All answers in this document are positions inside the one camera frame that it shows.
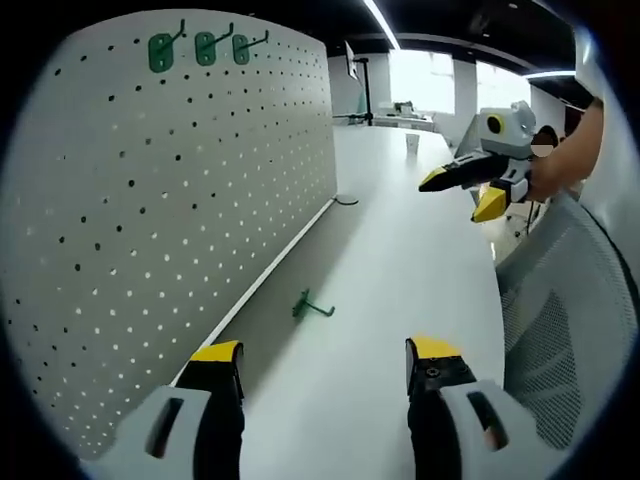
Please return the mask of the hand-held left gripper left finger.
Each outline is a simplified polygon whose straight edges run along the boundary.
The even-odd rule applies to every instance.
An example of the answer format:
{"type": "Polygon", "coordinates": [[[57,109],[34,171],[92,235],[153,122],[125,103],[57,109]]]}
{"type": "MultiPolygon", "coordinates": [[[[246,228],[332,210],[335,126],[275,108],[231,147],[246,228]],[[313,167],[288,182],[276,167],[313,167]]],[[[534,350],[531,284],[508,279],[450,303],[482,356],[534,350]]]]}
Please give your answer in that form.
{"type": "Polygon", "coordinates": [[[117,431],[119,479],[238,479],[245,426],[238,340],[197,350],[117,431]]]}

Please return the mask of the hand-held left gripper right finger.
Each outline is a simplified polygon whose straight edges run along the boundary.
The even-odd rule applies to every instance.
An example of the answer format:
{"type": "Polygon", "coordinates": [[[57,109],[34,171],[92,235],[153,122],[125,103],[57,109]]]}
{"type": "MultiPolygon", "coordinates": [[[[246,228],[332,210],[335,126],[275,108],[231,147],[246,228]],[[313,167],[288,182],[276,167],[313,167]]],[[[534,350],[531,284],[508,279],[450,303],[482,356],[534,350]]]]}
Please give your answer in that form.
{"type": "Polygon", "coordinates": [[[417,479],[533,479],[535,424],[445,341],[405,342],[408,427],[417,479]]]}

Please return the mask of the person's right hand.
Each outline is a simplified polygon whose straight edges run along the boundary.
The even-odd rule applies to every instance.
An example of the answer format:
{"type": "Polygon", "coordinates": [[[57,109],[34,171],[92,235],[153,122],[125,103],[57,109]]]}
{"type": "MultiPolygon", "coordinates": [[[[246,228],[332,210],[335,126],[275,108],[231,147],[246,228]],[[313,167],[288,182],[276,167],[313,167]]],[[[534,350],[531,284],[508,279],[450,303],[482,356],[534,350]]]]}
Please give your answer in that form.
{"type": "Polygon", "coordinates": [[[552,151],[548,156],[537,158],[532,163],[528,198],[543,202],[569,183],[571,181],[566,177],[562,157],[552,151]]]}

